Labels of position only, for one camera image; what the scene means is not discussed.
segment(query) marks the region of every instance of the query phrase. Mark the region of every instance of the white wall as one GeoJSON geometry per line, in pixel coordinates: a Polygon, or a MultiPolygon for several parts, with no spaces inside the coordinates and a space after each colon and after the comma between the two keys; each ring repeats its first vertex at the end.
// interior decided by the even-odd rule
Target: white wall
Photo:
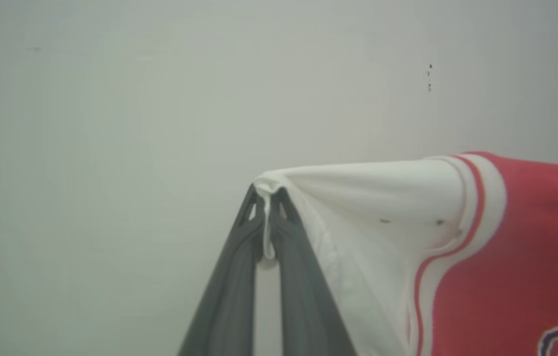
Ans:
{"type": "Polygon", "coordinates": [[[558,162],[557,0],[0,0],[0,356],[175,354],[258,173],[471,149],[558,162]]]}

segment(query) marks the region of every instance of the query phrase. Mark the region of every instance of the basketball jersey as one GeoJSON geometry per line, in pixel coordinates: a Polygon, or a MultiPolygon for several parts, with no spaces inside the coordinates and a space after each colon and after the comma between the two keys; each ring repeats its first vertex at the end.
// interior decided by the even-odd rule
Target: basketball jersey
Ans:
{"type": "Polygon", "coordinates": [[[446,159],[464,177],[470,228],[418,270],[417,354],[558,356],[558,165],[446,159]]]}
{"type": "Polygon", "coordinates": [[[558,165],[472,153],[255,185],[288,191],[358,355],[558,356],[558,165]]]}

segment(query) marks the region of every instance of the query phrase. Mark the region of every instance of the jersey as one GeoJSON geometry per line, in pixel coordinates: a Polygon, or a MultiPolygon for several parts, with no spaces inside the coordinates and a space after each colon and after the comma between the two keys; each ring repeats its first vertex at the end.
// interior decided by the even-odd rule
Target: jersey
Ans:
{"type": "Polygon", "coordinates": [[[415,276],[418,356],[558,356],[558,165],[450,158],[466,185],[460,244],[415,276]]]}

